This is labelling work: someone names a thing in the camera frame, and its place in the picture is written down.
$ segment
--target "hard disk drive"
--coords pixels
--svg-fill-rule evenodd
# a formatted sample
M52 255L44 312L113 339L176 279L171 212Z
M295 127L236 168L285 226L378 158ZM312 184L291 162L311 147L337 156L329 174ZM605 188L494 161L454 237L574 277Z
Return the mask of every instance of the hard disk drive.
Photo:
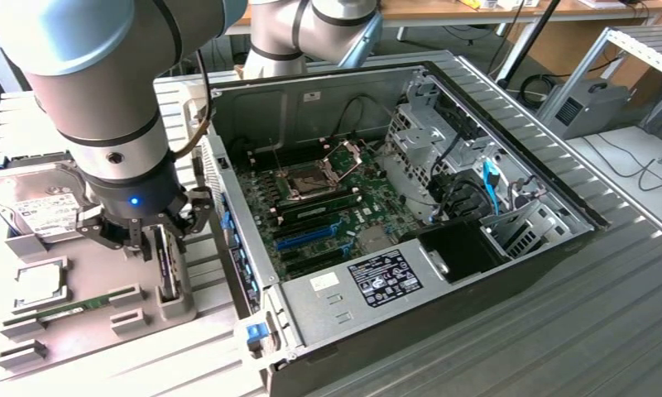
M73 230L85 197L85 182L68 154L10 160L0 169L0 214L18 235L44 242L80 237Z

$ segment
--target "robotic arm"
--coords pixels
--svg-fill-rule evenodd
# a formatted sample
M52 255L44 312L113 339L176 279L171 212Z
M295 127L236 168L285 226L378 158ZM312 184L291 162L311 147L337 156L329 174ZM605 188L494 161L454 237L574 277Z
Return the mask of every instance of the robotic arm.
M305 72L304 53L356 68L382 33L378 0L251 0L245 79Z
M245 77L304 71L303 51L358 66L379 37L376 0L253 0ZM245 12L245 0L0 0L0 39L78 165L98 206L78 231L141 250L142 228L197 232L213 202L185 192L152 80ZM180 211L192 204L189 216Z

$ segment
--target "green circuit board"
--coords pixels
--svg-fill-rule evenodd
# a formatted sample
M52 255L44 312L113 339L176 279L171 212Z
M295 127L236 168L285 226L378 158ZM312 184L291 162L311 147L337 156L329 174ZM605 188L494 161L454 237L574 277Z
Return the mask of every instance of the green circuit board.
M347 150L335 151L328 159L337 175L341 175L355 165L354 155ZM336 191L356 188L358 193L350 198L336 200L339 211L309 217L308 220L297 223L303 225L305 222L315 222L320 225L335 225L335 234L280 251L276 248L280 238L275 238L275 235L283 227L279 226L279 219L276 214L271 213L271 208L275 207L275 202L277 208L284 204L304 202L304 200L287 199L295 192L291 191L285 177L293 173L316 176L321 162L319 160L311 161L263 172L237 171L240 187L256 220L267 253L283 280L291 280L372 253L390 243L395 244L407 232L419 228L416 219L412 217L410 209L400 203L398 193L384 177L371 153L362 151L360 159L362 164L335 186ZM315 179L311 183L317 184L315 190L315 192L320 192L317 194L333 192L331 187L327 188L325 182L319 182ZM275 190L275 194L279 194L275 198L271 198L269 187ZM344 251L343 256L335 256L328 261L313 261L315 258L333 256L332 253L339 251Z

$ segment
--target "metal shelf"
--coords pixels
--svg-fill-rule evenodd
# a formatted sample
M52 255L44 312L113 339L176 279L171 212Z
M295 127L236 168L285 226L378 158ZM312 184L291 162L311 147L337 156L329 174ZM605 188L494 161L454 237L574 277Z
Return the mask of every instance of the metal shelf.
M567 97L571 95L571 89L578 85L579 81L586 77L589 69L594 66L595 61L603 54L606 46L613 44L626 51L631 56L642 60L654 69L662 73L662 26L619 26L607 27L602 34L595 39L589 52L583 56L582 62L578 64L570 79L563 84L562 89L551 97L550 101L541 107L538 118L546 122L554 118L558 110L566 103ZM607 79L611 72L622 62L617 60L602 74L602 78ZM650 112L647 122L662 110L662 100Z
M662 72L662 26L625 26L606 30L607 41Z

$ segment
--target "power supply label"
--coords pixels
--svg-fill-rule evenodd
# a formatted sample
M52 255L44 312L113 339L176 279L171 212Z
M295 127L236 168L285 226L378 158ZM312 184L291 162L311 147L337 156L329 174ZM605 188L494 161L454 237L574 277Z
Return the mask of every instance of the power supply label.
M423 288L399 250L350 265L348 271L372 308Z

